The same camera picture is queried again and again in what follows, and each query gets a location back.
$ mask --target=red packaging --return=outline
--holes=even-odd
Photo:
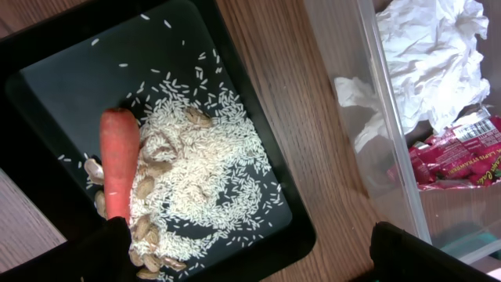
[[[475,122],[409,149],[420,190],[479,188],[501,180],[501,118],[479,113],[470,118]]]

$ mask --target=white tissue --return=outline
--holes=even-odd
[[[483,11],[474,0],[394,0],[377,15],[405,134],[419,121],[429,121],[441,133],[465,106],[489,94],[475,38],[487,37]],[[341,106],[377,112],[355,140],[355,149],[360,151],[375,136],[385,136],[380,101],[370,87],[357,78],[336,78],[334,84]]]

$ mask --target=clear plastic container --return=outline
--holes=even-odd
[[[359,105],[339,110],[352,143],[370,118],[386,125],[385,132],[359,152],[355,150],[360,175],[375,206],[396,226],[466,263],[479,263],[501,250],[501,185],[474,190],[417,189],[408,145],[428,137],[431,128],[422,122],[407,136],[403,134],[376,22],[376,12],[389,2],[306,0],[305,7],[330,80],[359,78],[372,86],[373,99],[382,109],[380,115]],[[490,20],[488,39],[478,41],[478,51],[485,56],[482,77],[492,87],[485,102],[494,106],[489,108],[491,114],[501,115],[501,56],[495,52],[496,45],[501,45],[501,31],[495,28],[501,24],[501,2],[479,2]],[[351,14],[340,19],[339,9]],[[343,39],[350,41],[349,49],[339,47]],[[387,170],[394,166],[397,177],[390,179]]]

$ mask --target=uncooked white rice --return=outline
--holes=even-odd
[[[147,154],[161,146],[175,149],[176,155],[161,152],[152,156],[157,161],[170,161],[173,169],[156,179],[155,190],[145,200],[135,197],[137,185],[144,175],[135,177],[131,191],[130,222],[134,226],[139,217],[149,214],[160,231],[160,242],[154,254],[186,261],[203,258],[216,241],[227,239],[233,230],[242,230],[243,223],[252,226],[247,230],[258,227],[253,217],[260,207],[261,188],[245,169],[247,165],[253,165],[257,172],[265,174],[271,167],[252,121],[246,117],[243,106],[232,94],[221,92],[219,103],[211,104],[211,107],[220,105],[219,117],[213,117],[214,126],[198,128],[186,119],[184,109],[188,105],[200,105],[201,102],[190,102],[183,94],[176,94],[177,90],[172,87],[175,87],[177,79],[171,87],[169,77],[170,72],[164,83],[171,92],[162,89],[168,95],[155,102],[140,130],[143,141],[148,137],[144,148]],[[216,98],[216,95],[210,94],[209,97]],[[232,190],[236,194],[225,204],[216,205],[220,197],[229,198],[225,188],[227,183],[236,183],[237,186]],[[168,224],[171,220],[176,223],[180,220],[189,222],[184,226],[209,227],[213,232],[203,238],[183,237],[175,233],[174,229],[179,229],[179,225]],[[152,252],[144,240],[134,241],[131,248],[140,255]]]

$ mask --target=wooden table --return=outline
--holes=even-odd
[[[0,0],[0,37],[84,1]],[[355,278],[372,267],[370,234],[374,223],[384,220],[384,217],[366,196],[350,141],[341,125],[336,95],[320,56],[319,49],[326,46],[317,45],[303,0],[216,1],[318,234],[317,244],[307,258],[266,280],[335,281]],[[322,1],[329,6],[326,13],[331,13],[335,23],[326,27],[331,36],[328,38],[332,49],[330,71],[356,74],[360,71],[357,68],[361,58],[354,49],[362,48],[362,38],[353,16],[354,1],[309,1]],[[374,0],[378,10],[388,2]],[[5,199],[6,193],[12,196]],[[425,213],[432,233],[439,233],[451,222],[460,222],[465,218],[461,211],[447,210],[447,218],[436,216],[437,211],[446,207],[469,207],[471,201],[486,201],[498,195],[501,197],[501,193],[481,190],[465,191],[459,196],[440,191],[424,195]],[[31,224],[26,228],[48,243],[37,250],[26,250],[19,241],[6,241],[8,238],[0,237],[0,271],[63,241],[56,230],[40,219],[36,208],[27,204],[19,191],[11,184],[2,184],[0,180],[1,226],[18,228],[16,222],[9,218],[12,215],[5,210],[6,201],[18,207],[17,218],[28,222],[39,220],[40,224]],[[23,251],[18,251],[19,258],[13,259],[8,256],[10,250]]]

